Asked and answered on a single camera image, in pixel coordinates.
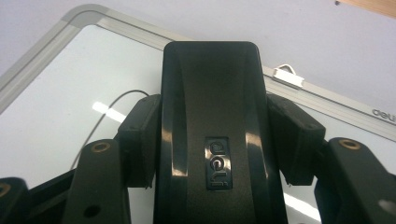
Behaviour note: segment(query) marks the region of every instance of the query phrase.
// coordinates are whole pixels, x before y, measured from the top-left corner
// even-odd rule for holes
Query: logo emblem
[[[381,119],[385,119],[386,121],[391,121],[393,123],[396,123],[396,115],[391,115],[390,113],[382,112],[380,110],[374,109],[373,114],[376,115],[377,117],[380,117]]]
[[[226,190],[233,188],[231,157],[228,138],[207,137],[205,140],[206,188]]]

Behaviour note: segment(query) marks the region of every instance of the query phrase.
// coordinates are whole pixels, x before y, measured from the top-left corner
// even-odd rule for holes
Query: whiteboard
[[[0,176],[17,176],[35,187],[70,168],[101,113],[95,103],[109,105],[129,90],[159,93],[163,52],[95,25],[86,26],[0,116]],[[114,109],[127,115],[142,98],[121,99]],[[327,128],[326,139],[349,137],[363,142],[392,173],[396,143],[304,107]],[[106,118],[91,141],[112,138],[119,121]],[[290,200],[307,203],[315,213],[313,187],[283,189]],[[154,189],[130,189],[133,223],[151,223]],[[287,206],[290,223],[319,223]]]

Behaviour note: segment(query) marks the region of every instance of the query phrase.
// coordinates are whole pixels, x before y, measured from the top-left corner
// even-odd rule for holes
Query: black plastic panel
[[[30,195],[24,180],[0,179],[0,224],[24,223],[29,215]]]
[[[256,46],[168,44],[162,97],[154,222],[287,223]],[[232,165],[226,190],[207,187],[207,139],[218,136]]]
[[[139,100],[115,137],[123,152],[123,172],[129,188],[152,186],[159,147],[160,101],[159,94]]]
[[[89,143],[81,151],[62,223],[131,223],[128,201],[117,141]]]
[[[310,186],[313,156],[322,148],[326,129],[294,102],[274,94],[267,97],[279,168],[288,184]]]
[[[337,216],[330,220],[340,224],[396,223],[396,182],[367,146],[352,139],[334,138],[324,155],[341,199]],[[320,215],[327,212],[320,210]]]

